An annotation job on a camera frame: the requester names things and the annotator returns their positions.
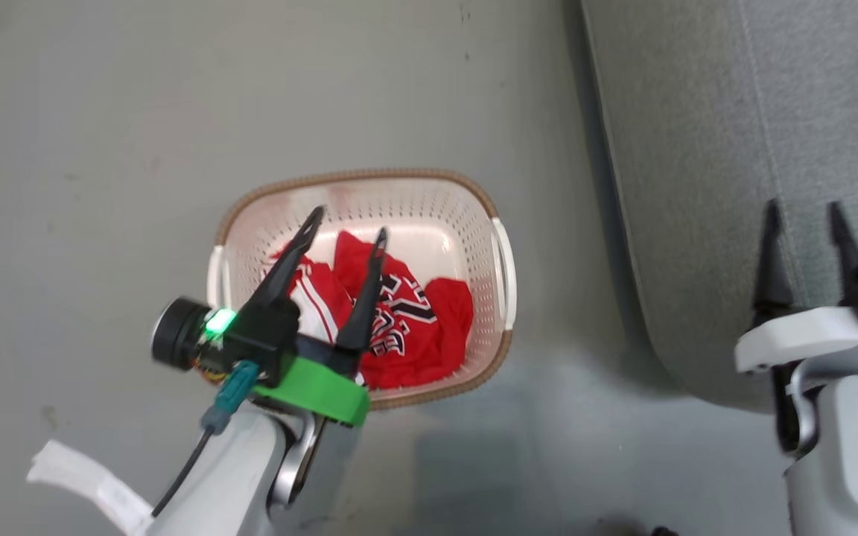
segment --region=basket rim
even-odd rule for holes
[[[234,205],[221,218],[220,225],[217,228],[217,238],[215,245],[224,246],[227,244],[227,238],[234,222],[238,216],[241,216],[242,211],[253,204],[256,200],[262,197],[272,196],[273,194],[282,194],[300,188],[313,186],[321,186],[324,184],[333,184],[338,182],[346,182],[350,180],[368,180],[368,179],[440,179],[456,183],[464,187],[474,197],[479,200],[479,203],[486,210],[487,216],[497,218],[498,211],[491,197],[483,190],[476,182],[462,173],[454,172],[453,170],[436,169],[436,167],[378,167],[378,169],[360,169],[360,170],[339,170],[333,173],[310,174],[310,176],[301,176],[297,179],[286,180],[279,183],[267,184],[257,187],[236,201]],[[475,374],[462,383],[456,386],[449,386],[444,389],[429,391],[426,393],[411,394],[401,397],[391,397],[388,399],[372,401],[371,410],[391,409],[403,407],[407,405],[415,405],[420,403],[429,403],[429,401],[437,401],[445,398],[453,397],[472,391],[481,384],[486,383],[504,363],[505,357],[508,356],[508,348],[512,343],[512,330],[503,330],[501,340],[498,343],[496,354],[492,357],[491,362],[487,367]]]
[[[483,205],[483,209],[486,210],[486,214],[490,219],[498,217],[495,204],[486,191],[474,183],[472,179],[469,179],[469,177],[453,170],[436,169],[435,167],[382,167],[381,169],[340,170],[340,172],[333,173],[309,174],[309,176],[301,176],[296,179],[267,184],[251,190],[239,198],[229,208],[227,213],[224,214],[224,218],[221,218],[220,225],[217,228],[217,240],[214,243],[218,246],[227,244],[228,235],[231,233],[231,227],[234,226],[236,218],[241,216],[241,212],[244,209],[262,197],[299,190],[300,188],[321,186],[323,184],[368,179],[441,179],[455,182],[471,192],[479,200],[479,203]]]

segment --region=white laundry basket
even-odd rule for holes
[[[262,268],[317,205],[327,213],[309,257],[333,262],[345,230],[372,242],[389,228],[387,251],[408,264],[422,284],[466,281],[474,320],[462,369],[425,386],[375,390],[372,409],[438,400],[474,389],[498,370],[512,341],[515,265],[492,201],[465,176],[449,170],[383,169],[307,176],[258,188],[228,211],[208,268],[208,302],[238,309]]]

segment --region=black cable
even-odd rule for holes
[[[171,498],[174,498],[174,493],[177,493],[178,489],[181,488],[181,484],[184,484],[184,479],[188,478],[191,469],[194,468],[194,464],[196,464],[197,459],[200,458],[201,452],[204,452],[207,440],[209,440],[212,435],[214,435],[214,427],[204,428],[204,435],[201,435],[200,441],[197,442],[197,447],[194,448],[194,452],[191,452],[191,458],[188,458],[187,464],[184,464],[184,468],[181,469],[181,472],[177,473],[177,478],[174,479],[173,484],[171,484],[171,487],[168,488],[167,492],[165,492],[161,501],[157,503],[157,506],[154,506],[154,510],[150,512],[151,517],[157,517],[158,514],[161,513],[161,510],[163,510],[171,501]]]

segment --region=gray sofa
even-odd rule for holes
[[[677,381],[769,407],[734,372],[763,204],[800,305],[835,303],[825,205],[858,237],[858,0],[583,0],[644,321]]]

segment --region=teal connector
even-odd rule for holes
[[[216,436],[223,433],[232,415],[247,400],[253,386],[256,386],[259,373],[260,369],[254,362],[236,364],[217,391],[214,405],[207,408],[204,416],[200,418],[200,427],[204,430],[208,427],[214,428]]]

